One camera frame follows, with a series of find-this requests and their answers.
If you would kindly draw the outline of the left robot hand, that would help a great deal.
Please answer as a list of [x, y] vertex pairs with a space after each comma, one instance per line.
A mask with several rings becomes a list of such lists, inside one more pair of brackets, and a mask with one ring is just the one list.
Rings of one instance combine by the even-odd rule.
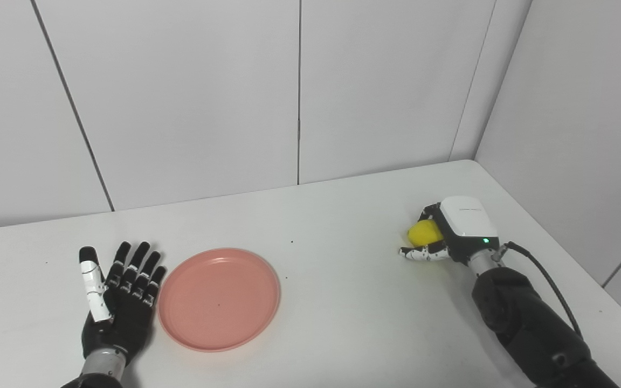
[[141, 242], [128, 260], [131, 244], [123, 241], [114, 256], [108, 275], [101, 275], [102, 300], [109, 317], [95, 318], [89, 313], [81, 332], [83, 357], [101, 349], [116, 350], [126, 363], [144, 349], [152, 332], [166, 268], [159, 266], [162, 257], [150, 243]]

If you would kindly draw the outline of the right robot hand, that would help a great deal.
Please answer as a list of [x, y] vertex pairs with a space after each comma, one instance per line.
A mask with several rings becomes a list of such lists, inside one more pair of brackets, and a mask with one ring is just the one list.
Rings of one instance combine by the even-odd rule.
[[450, 196], [424, 207], [407, 239], [411, 246], [402, 246], [398, 253], [408, 260], [451, 259], [463, 265], [476, 254], [493, 253], [501, 246], [481, 201], [469, 196]]

